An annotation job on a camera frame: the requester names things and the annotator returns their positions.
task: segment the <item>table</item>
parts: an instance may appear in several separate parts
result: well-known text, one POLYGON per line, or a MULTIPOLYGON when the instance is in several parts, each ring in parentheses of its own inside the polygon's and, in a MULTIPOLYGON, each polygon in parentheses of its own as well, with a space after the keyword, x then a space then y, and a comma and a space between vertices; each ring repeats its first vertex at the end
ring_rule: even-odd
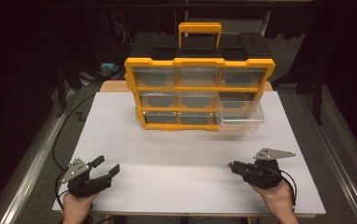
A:
MULTIPOLYGON (((261 100, 265 124, 256 133, 228 135, 202 130, 143 130, 135 115, 131 92, 124 82, 105 83, 93 106, 73 155, 106 161, 91 171, 105 175, 117 163, 121 172, 102 191, 92 212, 153 216, 270 216, 261 197, 227 166, 230 161, 254 162, 262 147, 295 152, 278 160, 298 187, 296 215, 325 214, 321 198, 295 140, 278 94, 266 91, 261 100), (118 85, 119 92, 108 87, 118 85)), ((60 210, 56 203, 53 210, 60 210)))

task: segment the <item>cable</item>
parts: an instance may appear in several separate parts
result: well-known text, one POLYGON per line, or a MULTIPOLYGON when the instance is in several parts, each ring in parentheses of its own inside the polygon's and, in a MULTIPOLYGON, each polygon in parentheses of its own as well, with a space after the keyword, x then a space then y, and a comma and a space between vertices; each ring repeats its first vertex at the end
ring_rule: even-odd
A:
POLYGON ((266 170, 266 171, 268 171, 268 172, 271 172, 271 173, 274 174, 274 175, 279 176, 284 182, 287 183, 287 185, 288 185, 289 188, 290 188, 290 191, 292 192, 292 205, 293 205, 293 212, 294 212, 295 202, 296 202, 296 197, 297 197, 297 195, 296 195, 297 186, 295 185, 295 182, 293 181, 293 178, 289 175, 289 177, 292 179, 292 181, 293 181, 293 183, 294 183, 294 185, 295 185, 295 190, 293 189, 293 186, 292 186, 292 184, 290 183, 290 181, 289 181, 288 179, 286 179, 283 175, 278 174, 278 172, 276 172, 276 171, 274 171, 274 170, 272 170, 272 169, 266 168, 266 167, 261 167, 261 166, 260 166, 260 168, 262 168, 262 169, 264 169, 264 170, 266 170))
POLYGON ((176 11, 173 11, 173 15, 175 16, 175 34, 177 33, 178 29, 178 21, 177 21, 177 16, 176 16, 176 11))
POLYGON ((57 203, 60 205, 60 207, 62 208, 63 210, 63 204, 62 204, 62 201, 60 200, 60 194, 59 194, 59 183, 60 183, 60 179, 62 178, 62 176, 65 174, 65 172, 67 172, 68 170, 68 167, 65 168, 64 170, 62 170, 56 177, 56 180, 55 180, 55 197, 56 197, 56 200, 57 200, 57 203))
POLYGON ((60 128, 59 132, 56 135, 55 140, 53 141, 53 146, 52 146, 52 157, 54 162, 56 163, 56 165, 61 169, 64 170, 64 167, 57 161, 56 159, 56 155, 55 155, 55 148, 56 148, 56 143, 59 140, 59 137, 62 133, 62 129, 64 128, 65 124, 67 123, 67 121, 70 119, 70 117, 74 114, 74 112, 83 104, 85 103, 87 100, 91 99, 92 97, 94 97, 96 95, 96 93, 88 96, 87 98, 85 98, 83 101, 79 102, 78 105, 76 105, 76 107, 74 107, 74 109, 70 112, 70 114, 68 114, 68 116, 65 118, 62 127, 60 128))
POLYGON ((287 175, 292 180, 292 182, 294 184, 294 189, 295 189, 293 197, 295 200, 297 200, 297 185, 295 184, 293 177, 283 170, 280 170, 280 171, 283 172, 285 175, 287 175))
POLYGON ((121 20, 122 20, 122 22, 123 22, 123 28, 124 28, 124 30, 126 31, 127 37, 129 38, 129 41, 130 41, 130 44, 133 44, 132 38, 130 37, 130 34, 129 34, 129 30, 128 30, 127 26, 126 26, 126 22, 125 22, 125 20, 123 19, 123 15, 121 14, 120 11, 118 11, 118 14, 119 14, 120 17, 121 17, 121 20))
POLYGON ((64 194, 64 193, 67 193, 68 192, 68 189, 67 190, 65 190, 65 191, 63 191, 62 193, 60 193, 59 194, 59 198, 61 198, 62 197, 62 195, 64 194))
POLYGON ((121 44, 120 46, 123 45, 123 43, 125 42, 125 39, 126 39, 126 31, 125 29, 123 28, 122 25, 120 25, 118 22, 114 21, 114 25, 118 27, 118 29, 114 26, 114 29, 117 29, 117 33, 116 33, 116 36, 117 38, 120 38, 121 34, 122 34, 122 41, 121 41, 121 44))

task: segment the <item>plastic drawer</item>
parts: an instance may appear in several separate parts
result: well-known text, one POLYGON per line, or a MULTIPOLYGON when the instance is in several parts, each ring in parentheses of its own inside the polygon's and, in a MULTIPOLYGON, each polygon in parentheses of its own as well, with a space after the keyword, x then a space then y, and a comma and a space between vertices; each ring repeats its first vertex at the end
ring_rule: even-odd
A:
POLYGON ((264 68, 223 68, 220 86, 258 87, 264 73, 264 68))
POLYGON ((174 91, 140 91, 138 94, 143 107, 176 107, 174 91))
POLYGON ((213 108, 215 91, 179 91, 178 106, 181 108, 213 108))
POLYGON ((219 124, 221 121, 221 115, 219 112, 213 113, 213 117, 211 118, 211 124, 219 124))
POLYGON ((212 114, 180 112, 178 116, 181 124, 208 125, 210 124, 212 114))
POLYGON ((174 67, 133 67, 138 87, 174 87, 174 67))
POLYGON ((211 66, 184 66, 178 68, 179 86, 217 86, 220 68, 211 66))
POLYGON ((144 111, 146 123, 177 124, 177 112, 144 111))
POLYGON ((233 109, 220 102, 216 113, 219 130, 254 133, 264 123, 264 113, 259 101, 247 101, 245 105, 246 108, 233 109))
POLYGON ((219 92, 219 105, 224 108, 245 108, 246 102, 253 101, 254 92, 219 92))

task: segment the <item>carrying handle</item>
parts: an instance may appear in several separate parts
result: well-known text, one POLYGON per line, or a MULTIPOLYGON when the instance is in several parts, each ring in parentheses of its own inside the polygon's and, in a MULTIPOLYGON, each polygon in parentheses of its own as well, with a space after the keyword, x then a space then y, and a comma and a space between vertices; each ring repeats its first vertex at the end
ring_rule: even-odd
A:
POLYGON ((182 22, 178 26, 178 47, 181 48, 181 34, 188 33, 217 33, 216 48, 220 44, 221 23, 219 22, 182 22))

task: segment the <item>human hand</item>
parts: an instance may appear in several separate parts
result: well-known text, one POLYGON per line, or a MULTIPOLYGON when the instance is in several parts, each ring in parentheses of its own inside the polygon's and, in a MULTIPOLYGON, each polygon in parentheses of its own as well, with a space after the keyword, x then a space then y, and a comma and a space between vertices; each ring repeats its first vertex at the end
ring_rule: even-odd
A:
POLYGON ((97 195, 98 193, 87 198, 77 198, 67 192, 64 195, 63 223, 81 224, 88 216, 91 204, 97 195))
POLYGON ((289 185, 281 181, 272 189, 261 189, 250 185, 261 195, 266 208, 279 220, 281 224, 297 224, 293 213, 292 191, 289 185))

